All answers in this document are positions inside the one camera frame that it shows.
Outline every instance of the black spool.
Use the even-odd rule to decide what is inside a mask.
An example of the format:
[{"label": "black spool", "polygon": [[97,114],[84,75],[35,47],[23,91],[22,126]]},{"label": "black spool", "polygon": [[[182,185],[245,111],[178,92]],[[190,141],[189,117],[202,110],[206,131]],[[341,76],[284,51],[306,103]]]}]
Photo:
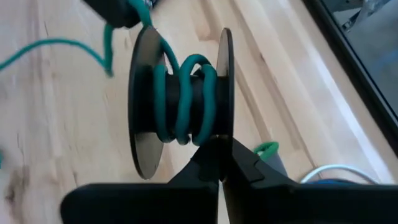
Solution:
[{"label": "black spool", "polygon": [[[144,27],[136,40],[129,78],[129,134],[132,156],[139,175],[150,179],[156,172],[162,155],[163,143],[156,135],[154,119],[153,69],[164,64],[160,48],[160,34],[153,27]],[[212,135],[225,138],[232,146],[234,111],[233,45],[229,29],[221,34],[217,61],[216,121]],[[200,70],[191,75],[193,101],[190,110],[189,133],[197,134],[203,118],[203,79]],[[173,132],[177,119],[180,83],[178,76],[166,78],[167,129]]]}]

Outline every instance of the wooden surface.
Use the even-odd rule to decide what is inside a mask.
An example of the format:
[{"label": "wooden surface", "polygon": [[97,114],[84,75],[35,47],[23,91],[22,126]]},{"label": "wooden surface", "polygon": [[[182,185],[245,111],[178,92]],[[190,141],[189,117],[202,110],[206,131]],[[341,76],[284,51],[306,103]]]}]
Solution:
[{"label": "wooden surface", "polygon": [[[104,24],[80,1],[2,5],[0,60],[46,37],[78,39],[102,52]],[[232,30],[235,138],[248,148],[279,141],[290,178],[339,163],[396,182],[396,156],[300,1],[164,0],[152,17],[180,62],[199,53],[215,63],[222,28]],[[115,32],[113,79],[66,46],[43,47],[1,72],[0,223],[60,223],[59,203],[77,186],[143,182],[132,163],[126,103],[140,28]],[[167,145],[150,181],[170,180],[194,152]],[[321,177],[361,181],[343,171]],[[220,213],[226,223],[224,207]]]}]

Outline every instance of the black spool core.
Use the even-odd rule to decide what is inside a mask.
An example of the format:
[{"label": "black spool core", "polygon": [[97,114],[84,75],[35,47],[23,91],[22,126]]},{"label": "black spool core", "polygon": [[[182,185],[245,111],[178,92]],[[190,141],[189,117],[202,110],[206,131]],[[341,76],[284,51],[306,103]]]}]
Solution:
[{"label": "black spool core", "polygon": [[[200,70],[197,70],[191,75],[191,85],[193,90],[193,100],[190,111],[189,133],[198,134],[200,132],[203,120],[203,78]],[[142,89],[141,103],[145,106],[141,110],[146,117],[154,116],[154,89],[152,84],[152,74],[148,73],[143,81],[146,86]],[[213,125],[212,134],[228,134],[229,117],[225,116],[229,111],[229,79],[228,77],[218,77],[216,89],[217,91],[217,114],[216,121]],[[166,76],[166,126],[169,133],[174,133],[175,122],[177,120],[178,102],[180,99],[180,81],[176,75]],[[138,132],[153,132],[156,133],[156,124],[153,121],[146,122],[145,125],[140,126]]]},{"label": "black spool core", "polygon": [[[163,143],[156,135],[154,116],[153,69],[164,64],[160,48],[162,37],[153,27],[144,27],[136,40],[129,79],[129,134],[132,156],[139,175],[150,179],[156,172]],[[220,39],[216,84],[217,113],[212,135],[233,140],[234,76],[232,36],[224,29]],[[198,134],[203,119],[203,74],[197,70],[191,76],[193,100],[190,110],[189,133]],[[177,119],[180,82],[178,76],[166,78],[166,118],[169,133],[174,132]]]}]

